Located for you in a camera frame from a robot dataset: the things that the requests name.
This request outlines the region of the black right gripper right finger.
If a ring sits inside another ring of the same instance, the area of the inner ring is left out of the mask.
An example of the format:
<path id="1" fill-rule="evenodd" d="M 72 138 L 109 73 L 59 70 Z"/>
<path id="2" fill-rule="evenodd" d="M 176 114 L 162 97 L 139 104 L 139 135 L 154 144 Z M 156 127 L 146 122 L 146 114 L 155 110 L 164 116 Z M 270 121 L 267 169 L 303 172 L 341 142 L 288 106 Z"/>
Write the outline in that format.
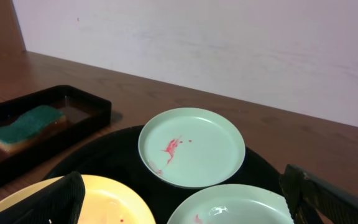
<path id="1" fill-rule="evenodd" d="M 358 223 L 358 198 L 305 169 L 287 165 L 279 183 L 295 223 Z"/>

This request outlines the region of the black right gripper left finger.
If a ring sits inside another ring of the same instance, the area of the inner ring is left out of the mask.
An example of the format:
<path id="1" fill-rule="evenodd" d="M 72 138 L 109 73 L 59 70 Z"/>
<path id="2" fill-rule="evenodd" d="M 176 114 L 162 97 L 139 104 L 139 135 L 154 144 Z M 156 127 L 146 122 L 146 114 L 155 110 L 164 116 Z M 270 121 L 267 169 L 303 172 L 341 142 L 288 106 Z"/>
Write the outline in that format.
<path id="1" fill-rule="evenodd" d="M 0 224 L 77 223 L 85 198 L 78 172 L 58 179 L 0 212 Z"/>

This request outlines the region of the yellow plate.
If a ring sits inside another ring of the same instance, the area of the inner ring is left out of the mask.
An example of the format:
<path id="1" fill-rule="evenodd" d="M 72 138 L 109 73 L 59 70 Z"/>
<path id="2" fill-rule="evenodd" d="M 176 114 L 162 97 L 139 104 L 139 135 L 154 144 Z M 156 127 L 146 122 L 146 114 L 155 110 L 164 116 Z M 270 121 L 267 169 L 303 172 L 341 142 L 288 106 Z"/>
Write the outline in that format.
<path id="1" fill-rule="evenodd" d="M 144 200 L 128 186 L 107 177 L 82 175 L 85 199 L 79 223 L 142 223 L 156 221 Z M 0 201 L 0 212 L 57 181 L 52 178 L 30 185 Z"/>

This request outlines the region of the green and yellow sponge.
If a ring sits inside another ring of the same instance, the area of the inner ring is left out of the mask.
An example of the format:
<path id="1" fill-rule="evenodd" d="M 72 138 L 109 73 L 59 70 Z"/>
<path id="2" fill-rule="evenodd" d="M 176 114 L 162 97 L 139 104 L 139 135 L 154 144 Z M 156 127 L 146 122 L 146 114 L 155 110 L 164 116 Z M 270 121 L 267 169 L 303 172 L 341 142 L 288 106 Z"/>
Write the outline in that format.
<path id="1" fill-rule="evenodd" d="M 0 150 L 16 153 L 34 145 L 41 136 L 67 124 L 64 112 L 40 105 L 20 115 L 13 123 L 0 127 Z"/>

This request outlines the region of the green plate with big stain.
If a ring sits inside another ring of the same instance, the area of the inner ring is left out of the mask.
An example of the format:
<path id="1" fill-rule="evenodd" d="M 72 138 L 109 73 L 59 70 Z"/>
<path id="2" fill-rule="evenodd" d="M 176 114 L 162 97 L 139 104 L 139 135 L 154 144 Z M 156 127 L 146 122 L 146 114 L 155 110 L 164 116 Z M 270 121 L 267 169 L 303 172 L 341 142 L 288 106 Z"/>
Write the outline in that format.
<path id="1" fill-rule="evenodd" d="M 153 117 L 140 132 L 138 150 L 153 175 L 186 189 L 224 182 L 246 158 L 239 130 L 223 116 L 199 108 L 177 108 Z"/>

